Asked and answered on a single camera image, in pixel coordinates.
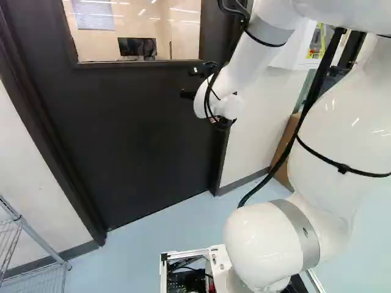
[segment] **light blue floor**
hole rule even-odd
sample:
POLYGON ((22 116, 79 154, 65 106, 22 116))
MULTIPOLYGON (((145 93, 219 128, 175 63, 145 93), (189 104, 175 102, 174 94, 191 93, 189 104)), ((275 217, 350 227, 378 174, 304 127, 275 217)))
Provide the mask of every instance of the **light blue floor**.
MULTIPOLYGON (((226 218, 259 181, 220 198, 205 192, 109 233, 103 248, 71 261, 65 293, 159 293, 160 254, 221 244, 226 218)), ((390 292, 391 178, 377 182, 357 212, 346 250, 316 268, 327 293, 390 292)), ((272 180, 249 203, 289 194, 272 180)), ((310 293, 314 292, 306 279, 304 282, 310 293)))
MULTIPOLYGON (((160 254, 221 244, 226 218, 257 182, 220 198, 205 192, 110 232, 103 248, 72 260, 65 293, 159 293, 160 254)), ((289 194, 272 180, 250 202, 289 194)))

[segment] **glass window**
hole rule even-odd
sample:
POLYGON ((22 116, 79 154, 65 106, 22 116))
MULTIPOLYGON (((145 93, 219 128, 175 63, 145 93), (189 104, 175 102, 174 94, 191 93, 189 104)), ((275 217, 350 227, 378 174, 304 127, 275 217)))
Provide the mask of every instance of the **glass window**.
POLYGON ((199 58, 201 0, 63 0, 80 62, 199 58))

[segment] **white wall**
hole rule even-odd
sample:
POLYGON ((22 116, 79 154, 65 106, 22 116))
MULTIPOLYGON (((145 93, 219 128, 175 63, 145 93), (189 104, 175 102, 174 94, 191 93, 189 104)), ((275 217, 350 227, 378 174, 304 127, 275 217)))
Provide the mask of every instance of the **white wall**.
POLYGON ((231 129, 221 187, 270 165, 307 73, 268 67, 238 92, 246 107, 231 129))
MULTIPOLYGON (((0 82, 0 193, 57 251, 92 240, 0 82)), ((0 211, 0 218, 5 212, 0 211)), ((47 254, 22 232, 11 266, 47 254)))

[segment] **cardboard box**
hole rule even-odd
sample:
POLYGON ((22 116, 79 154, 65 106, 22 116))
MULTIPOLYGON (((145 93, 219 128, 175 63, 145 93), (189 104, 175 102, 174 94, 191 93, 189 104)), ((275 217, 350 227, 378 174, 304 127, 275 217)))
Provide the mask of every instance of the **cardboard box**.
MULTIPOLYGON (((279 146, 277 147, 276 153, 274 154, 274 157, 271 161, 271 166, 274 166, 274 164, 279 160, 281 157, 282 152, 287 147, 288 142, 292 138, 292 135, 294 133, 294 130, 296 129, 299 119, 300 119, 301 113, 293 114, 288 121, 287 127, 285 128, 285 131, 282 134, 279 146)), ((288 190, 294 191, 292 185, 289 182, 288 179, 288 159, 283 163, 281 168, 277 171, 277 173, 274 175, 275 179, 284 185, 288 190)))

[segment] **window blind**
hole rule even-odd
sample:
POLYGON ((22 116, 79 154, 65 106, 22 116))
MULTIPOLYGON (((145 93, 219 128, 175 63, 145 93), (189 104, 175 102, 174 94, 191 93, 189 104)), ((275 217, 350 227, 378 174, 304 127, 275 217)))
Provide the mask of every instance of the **window blind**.
POLYGON ((78 29, 114 31, 111 3, 72 0, 72 6, 78 29))

